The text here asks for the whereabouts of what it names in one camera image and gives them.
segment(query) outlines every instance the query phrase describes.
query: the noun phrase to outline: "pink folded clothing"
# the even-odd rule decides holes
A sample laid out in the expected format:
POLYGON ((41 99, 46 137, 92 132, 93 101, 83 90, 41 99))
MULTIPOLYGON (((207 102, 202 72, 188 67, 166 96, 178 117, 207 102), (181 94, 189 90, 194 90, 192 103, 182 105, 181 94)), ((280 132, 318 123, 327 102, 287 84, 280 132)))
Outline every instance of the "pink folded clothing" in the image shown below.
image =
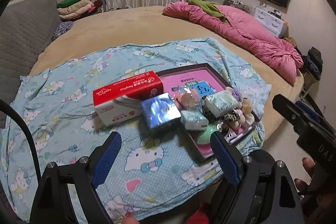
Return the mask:
POLYGON ((95 5, 92 2, 89 2, 87 5, 85 5, 82 8, 79 8, 76 12, 68 14, 66 16, 63 15, 59 15, 59 17, 63 20, 67 20, 67 19, 72 19, 75 18, 77 16, 80 16, 81 14, 85 13, 86 11, 88 11, 90 8, 92 8, 92 6, 94 7, 95 5))
POLYGON ((92 3, 90 8, 87 10, 89 13, 92 12, 96 8, 95 4, 92 3))
POLYGON ((200 7, 181 0, 163 9, 163 15, 188 19, 206 27, 230 42, 248 50, 274 69, 288 83, 294 85, 297 69, 303 61, 291 44, 273 36, 251 15, 231 6, 215 5, 229 24, 206 14, 200 7))

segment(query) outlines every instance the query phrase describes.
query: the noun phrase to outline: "gray cushion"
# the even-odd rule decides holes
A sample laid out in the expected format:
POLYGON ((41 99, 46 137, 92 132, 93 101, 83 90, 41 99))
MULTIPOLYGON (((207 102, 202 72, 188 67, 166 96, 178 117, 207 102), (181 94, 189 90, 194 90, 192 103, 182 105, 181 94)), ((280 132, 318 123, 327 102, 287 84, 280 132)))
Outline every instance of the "gray cushion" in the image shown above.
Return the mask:
MULTIPOLYGON (((20 75, 28 75, 61 23, 57 0, 23 0, 7 6, 0 17, 0 98, 15 99, 20 75)), ((0 113, 0 127, 6 116, 0 113)))

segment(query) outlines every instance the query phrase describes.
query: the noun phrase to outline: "red and white tissue box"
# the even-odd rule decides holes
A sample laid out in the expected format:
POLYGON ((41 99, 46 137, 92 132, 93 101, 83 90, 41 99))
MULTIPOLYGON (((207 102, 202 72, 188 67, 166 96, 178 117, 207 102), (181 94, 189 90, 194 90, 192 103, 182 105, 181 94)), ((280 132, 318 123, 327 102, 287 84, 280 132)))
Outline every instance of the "red and white tissue box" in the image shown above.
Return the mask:
POLYGON ((149 71, 93 91, 94 109, 106 126, 142 114, 140 102, 163 93, 163 84, 149 71))

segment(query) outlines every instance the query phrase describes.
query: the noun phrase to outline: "blue label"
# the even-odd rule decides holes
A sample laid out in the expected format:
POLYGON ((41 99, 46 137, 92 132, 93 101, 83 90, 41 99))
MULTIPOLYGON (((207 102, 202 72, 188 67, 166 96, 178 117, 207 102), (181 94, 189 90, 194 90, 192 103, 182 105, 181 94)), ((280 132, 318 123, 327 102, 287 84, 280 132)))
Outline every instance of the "blue label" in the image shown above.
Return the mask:
POLYGON ((215 93, 205 81, 198 82, 195 85, 190 85, 189 88, 195 89, 200 97, 215 93))

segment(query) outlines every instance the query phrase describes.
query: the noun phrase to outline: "drawer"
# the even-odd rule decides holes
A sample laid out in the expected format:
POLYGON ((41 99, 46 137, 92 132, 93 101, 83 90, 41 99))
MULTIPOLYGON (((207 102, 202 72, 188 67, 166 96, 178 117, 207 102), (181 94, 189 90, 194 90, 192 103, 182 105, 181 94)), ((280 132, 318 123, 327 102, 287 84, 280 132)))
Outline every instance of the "drawer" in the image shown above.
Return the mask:
POLYGON ((263 10, 260 10, 258 8, 255 10, 254 18, 264 26, 267 26, 267 25, 270 24, 268 13, 266 13, 263 10))
POLYGON ((267 28, 274 30, 275 32, 281 33, 284 22, 281 19, 270 17, 268 20, 267 28))
POLYGON ((271 29, 269 26, 265 27, 271 34, 273 34, 275 37, 279 37, 280 33, 276 32, 274 29, 271 29))

